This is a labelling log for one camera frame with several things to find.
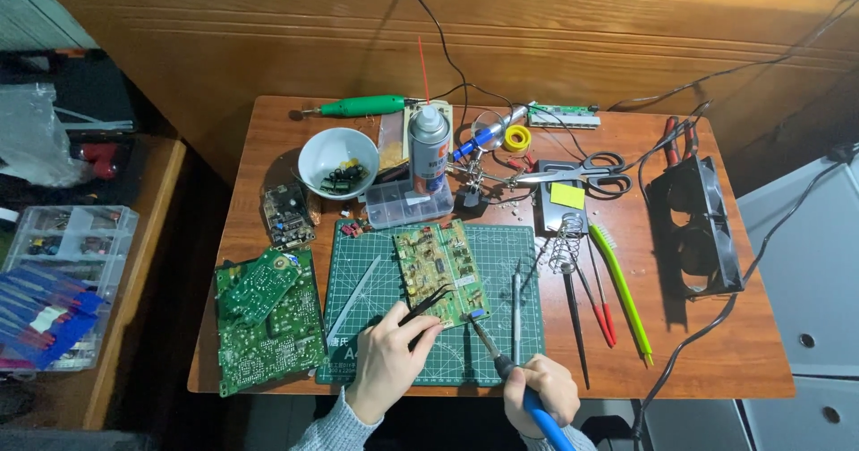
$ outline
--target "green brush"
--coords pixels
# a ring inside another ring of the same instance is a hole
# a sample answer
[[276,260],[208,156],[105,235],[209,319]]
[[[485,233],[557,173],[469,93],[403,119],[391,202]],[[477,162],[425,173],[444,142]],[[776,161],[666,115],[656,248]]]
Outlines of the green brush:
[[612,272],[614,283],[617,285],[620,302],[624,304],[626,314],[629,315],[629,322],[632,324],[632,331],[636,335],[638,349],[644,355],[647,362],[653,365],[653,359],[650,357],[650,354],[653,353],[650,350],[650,342],[647,340],[647,334],[644,333],[644,326],[638,317],[638,310],[636,310],[636,304],[632,301],[629,287],[626,286],[624,272],[620,270],[620,263],[617,262],[617,257],[614,256],[613,249],[617,248],[617,243],[614,242],[614,238],[608,234],[608,230],[602,225],[590,223],[587,227],[590,229],[589,233],[594,238],[597,248],[600,248],[602,255],[606,257],[606,265],[608,266],[608,270]]

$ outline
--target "sleeve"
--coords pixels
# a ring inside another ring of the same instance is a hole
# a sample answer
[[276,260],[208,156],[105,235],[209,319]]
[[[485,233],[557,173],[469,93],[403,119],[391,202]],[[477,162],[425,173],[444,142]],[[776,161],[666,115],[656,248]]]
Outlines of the sleeve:
[[346,403],[345,388],[341,387],[340,397],[331,412],[310,424],[302,439],[290,451],[363,449],[367,438],[379,427],[382,420],[383,417],[378,423],[363,424]]
[[[596,451],[596,446],[591,440],[587,439],[585,434],[582,434],[581,431],[576,428],[567,426],[564,428],[564,434],[567,436],[567,439],[570,440],[570,443],[575,448],[575,451]],[[532,437],[527,437],[525,435],[519,434],[522,438],[522,441],[525,442],[525,447],[528,448],[528,451],[553,451],[552,445],[549,444],[548,441],[544,439],[534,439]]]

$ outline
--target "wooden headboard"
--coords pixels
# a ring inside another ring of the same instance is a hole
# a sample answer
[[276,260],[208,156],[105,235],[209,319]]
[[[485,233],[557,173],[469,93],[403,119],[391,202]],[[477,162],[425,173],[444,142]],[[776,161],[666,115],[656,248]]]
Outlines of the wooden headboard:
[[[420,96],[418,35],[430,91],[460,82],[416,0],[59,1],[230,182],[258,95]],[[607,108],[784,54],[839,0],[425,1],[468,81],[514,101]],[[685,113],[715,97],[707,116],[729,159],[859,62],[857,19],[859,7],[788,61],[646,111]]]

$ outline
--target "hand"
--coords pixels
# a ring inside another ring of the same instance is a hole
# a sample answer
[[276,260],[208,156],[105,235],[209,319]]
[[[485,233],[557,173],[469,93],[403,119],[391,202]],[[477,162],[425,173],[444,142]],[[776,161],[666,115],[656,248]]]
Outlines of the hand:
[[540,393],[545,411],[558,426],[563,428],[573,421],[579,410],[579,388],[570,371],[546,356],[534,354],[521,368],[513,369],[504,385],[504,413],[519,432],[534,439],[545,437],[522,409],[525,385]]
[[[435,338],[444,327],[438,317],[419,315],[399,326],[409,313],[405,303],[397,302],[379,325],[358,336],[358,370],[355,382],[346,390],[346,403],[363,424],[375,424],[409,390],[424,369]],[[411,342],[424,332],[414,351]]]

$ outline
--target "white bowl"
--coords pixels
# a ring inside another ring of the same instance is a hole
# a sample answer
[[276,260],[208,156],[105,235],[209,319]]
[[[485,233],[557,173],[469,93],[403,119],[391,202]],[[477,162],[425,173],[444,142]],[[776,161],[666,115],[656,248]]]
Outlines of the white bowl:
[[[357,159],[368,175],[347,194],[335,195],[319,189],[322,179],[340,167],[341,162]],[[367,190],[379,171],[379,149],[373,141],[354,128],[327,128],[310,138],[298,154],[298,174],[310,191],[337,201],[358,196]]]

